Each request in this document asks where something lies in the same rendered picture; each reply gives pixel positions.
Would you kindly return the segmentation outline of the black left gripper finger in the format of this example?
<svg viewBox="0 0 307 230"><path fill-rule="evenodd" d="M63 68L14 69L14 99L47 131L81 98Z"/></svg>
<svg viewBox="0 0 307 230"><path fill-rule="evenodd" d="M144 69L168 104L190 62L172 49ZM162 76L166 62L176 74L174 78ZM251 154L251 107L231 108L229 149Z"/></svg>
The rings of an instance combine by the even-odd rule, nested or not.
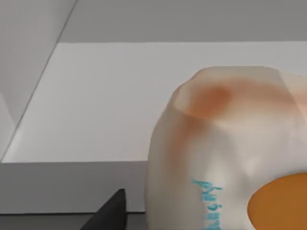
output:
<svg viewBox="0 0 307 230"><path fill-rule="evenodd" d="M80 230L126 230L126 191L117 190Z"/></svg>

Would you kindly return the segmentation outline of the white and orange bottle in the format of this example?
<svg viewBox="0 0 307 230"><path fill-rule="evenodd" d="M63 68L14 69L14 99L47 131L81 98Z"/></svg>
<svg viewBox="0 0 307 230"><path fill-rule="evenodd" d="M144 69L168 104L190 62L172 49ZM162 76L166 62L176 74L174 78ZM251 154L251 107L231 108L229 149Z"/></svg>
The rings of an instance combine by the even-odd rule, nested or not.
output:
<svg viewBox="0 0 307 230"><path fill-rule="evenodd" d="M307 230L307 76L198 71L150 140L148 230Z"/></svg>

